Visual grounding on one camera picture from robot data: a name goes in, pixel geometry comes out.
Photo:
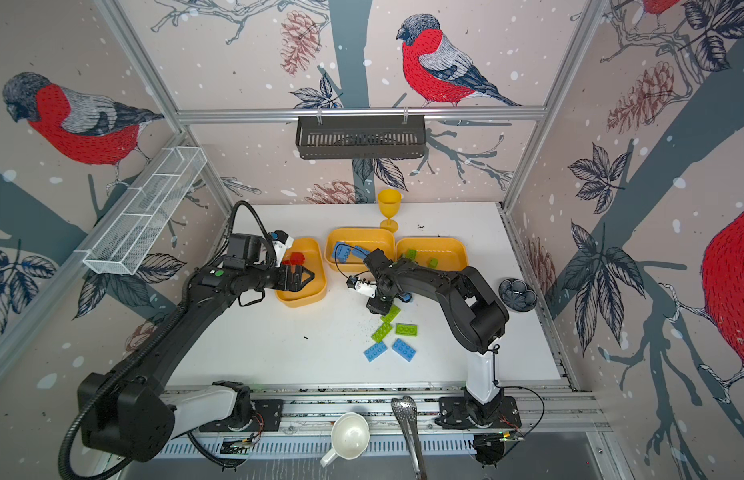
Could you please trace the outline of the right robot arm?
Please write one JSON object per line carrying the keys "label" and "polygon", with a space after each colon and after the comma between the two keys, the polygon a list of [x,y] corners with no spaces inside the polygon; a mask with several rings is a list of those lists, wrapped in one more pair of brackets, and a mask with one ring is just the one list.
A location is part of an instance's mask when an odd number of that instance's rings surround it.
{"label": "right robot arm", "polygon": [[470,422],[478,428],[500,423],[517,428],[518,414],[496,374],[499,340],[510,315],[481,273],[470,266],[441,271],[406,257],[394,261],[380,249],[368,253],[363,263],[374,280],[351,275],[346,285],[368,298],[371,313],[386,315],[395,300],[413,295],[440,305],[452,335],[467,351],[464,405]]}

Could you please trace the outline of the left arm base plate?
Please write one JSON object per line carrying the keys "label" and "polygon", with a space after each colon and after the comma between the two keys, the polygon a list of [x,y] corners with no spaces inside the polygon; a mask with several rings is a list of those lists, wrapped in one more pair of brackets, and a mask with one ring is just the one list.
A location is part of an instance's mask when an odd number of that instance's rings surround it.
{"label": "left arm base plate", "polygon": [[277,432],[283,416],[284,401],[280,399],[248,400],[235,406],[226,418],[225,431]]}

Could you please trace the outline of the blue lego brick upturned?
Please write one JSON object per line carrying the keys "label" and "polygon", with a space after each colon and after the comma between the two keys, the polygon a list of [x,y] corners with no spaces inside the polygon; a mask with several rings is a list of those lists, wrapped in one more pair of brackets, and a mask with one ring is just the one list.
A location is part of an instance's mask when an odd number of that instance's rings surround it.
{"label": "blue lego brick upturned", "polygon": [[331,252],[331,258],[336,263],[346,263],[351,255],[352,247],[344,242],[337,242]]}

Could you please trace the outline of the red lego brick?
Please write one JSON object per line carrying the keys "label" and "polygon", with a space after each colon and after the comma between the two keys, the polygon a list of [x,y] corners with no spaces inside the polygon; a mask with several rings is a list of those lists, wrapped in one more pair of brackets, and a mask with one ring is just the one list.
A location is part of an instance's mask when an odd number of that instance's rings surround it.
{"label": "red lego brick", "polygon": [[303,252],[295,251],[285,256],[282,260],[283,265],[302,266],[305,263]]}

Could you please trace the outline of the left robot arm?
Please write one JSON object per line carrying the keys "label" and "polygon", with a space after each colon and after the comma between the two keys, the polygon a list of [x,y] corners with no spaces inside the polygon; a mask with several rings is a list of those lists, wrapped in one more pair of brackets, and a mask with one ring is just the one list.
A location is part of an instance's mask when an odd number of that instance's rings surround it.
{"label": "left robot arm", "polygon": [[79,385],[79,413],[57,459],[61,478],[79,476],[70,459],[77,436],[87,448],[120,457],[101,473],[108,479],[134,461],[153,459],[170,440],[240,409],[246,389],[237,382],[217,382],[183,400],[171,401],[163,393],[195,342],[243,293],[300,292],[314,282],[313,271],[283,264],[292,243],[282,230],[241,234],[227,224],[222,246],[185,281],[169,318],[108,373],[92,373]]}

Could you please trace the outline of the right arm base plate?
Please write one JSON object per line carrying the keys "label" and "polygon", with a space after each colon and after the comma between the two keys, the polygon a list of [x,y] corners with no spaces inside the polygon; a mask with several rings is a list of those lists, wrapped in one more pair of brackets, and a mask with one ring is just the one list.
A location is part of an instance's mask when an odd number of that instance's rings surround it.
{"label": "right arm base plate", "polygon": [[481,404],[468,392],[463,397],[441,397],[436,425],[444,429],[512,429],[522,426],[516,400],[498,394],[489,403]]}

